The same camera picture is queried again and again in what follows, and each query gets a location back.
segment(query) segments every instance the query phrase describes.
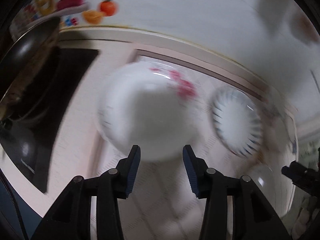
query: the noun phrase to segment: white plate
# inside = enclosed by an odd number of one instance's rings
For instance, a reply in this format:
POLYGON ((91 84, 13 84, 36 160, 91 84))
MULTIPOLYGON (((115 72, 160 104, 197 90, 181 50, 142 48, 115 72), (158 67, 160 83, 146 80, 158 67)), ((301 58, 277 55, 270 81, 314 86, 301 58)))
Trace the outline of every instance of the white plate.
POLYGON ((194 85, 173 67, 128 64, 105 82, 98 129, 124 154, 137 144, 143 161, 173 158, 195 133, 196 96, 194 85))
POLYGON ((212 116, 218 137, 231 152, 250 157, 260 150, 261 119, 254 103, 243 92, 234 88, 219 90, 212 116))

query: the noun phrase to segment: black appliance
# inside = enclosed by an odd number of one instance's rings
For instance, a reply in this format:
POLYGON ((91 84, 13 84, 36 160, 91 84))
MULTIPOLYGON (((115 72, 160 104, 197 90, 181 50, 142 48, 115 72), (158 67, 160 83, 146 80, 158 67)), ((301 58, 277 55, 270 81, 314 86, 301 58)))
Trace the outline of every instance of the black appliance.
POLYGON ((0 143, 20 172, 47 191, 50 157, 59 125, 98 51, 55 47, 40 73, 0 126, 0 143))

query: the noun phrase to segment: white bowl with red pattern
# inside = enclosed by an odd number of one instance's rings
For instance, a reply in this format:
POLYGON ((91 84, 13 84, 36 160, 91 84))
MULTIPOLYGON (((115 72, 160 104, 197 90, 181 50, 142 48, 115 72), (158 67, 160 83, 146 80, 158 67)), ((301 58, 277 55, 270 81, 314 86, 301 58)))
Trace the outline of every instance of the white bowl with red pattern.
POLYGON ((125 154, 139 145, 143 161, 174 158, 195 134, 196 97, 193 83, 171 66, 127 64, 105 82, 99 131, 125 154))

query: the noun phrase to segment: plate with blue striped rim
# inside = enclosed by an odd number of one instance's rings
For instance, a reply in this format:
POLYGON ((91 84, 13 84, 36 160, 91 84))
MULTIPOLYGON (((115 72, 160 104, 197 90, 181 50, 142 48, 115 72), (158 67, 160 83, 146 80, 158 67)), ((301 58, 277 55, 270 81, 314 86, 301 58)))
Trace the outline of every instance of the plate with blue striped rim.
POLYGON ((261 118, 245 93, 229 87, 219 90, 213 100, 212 117, 220 141, 232 153, 249 158, 260 150, 261 118))

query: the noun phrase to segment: metal screw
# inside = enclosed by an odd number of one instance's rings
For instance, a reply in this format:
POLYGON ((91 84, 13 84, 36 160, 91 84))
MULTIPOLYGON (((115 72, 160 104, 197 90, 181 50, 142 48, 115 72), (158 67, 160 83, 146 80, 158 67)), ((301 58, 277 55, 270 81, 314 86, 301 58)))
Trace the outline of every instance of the metal screw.
POLYGON ((207 173, 208 174, 215 174, 216 170, 214 168, 207 168, 207 173))
POLYGON ((245 181, 245 182, 249 182, 251 180, 251 178, 248 176, 248 175, 243 175, 242 176, 242 179, 245 181))
POLYGON ((82 176, 75 176, 74 178, 73 178, 73 181, 74 182, 80 182, 82 180, 82 176))
POLYGON ((109 173, 110 175, 114 175, 114 174, 117 174, 117 173, 118 173, 118 170, 117 170, 116 168, 112 168, 112 169, 108 170, 108 173, 109 173))

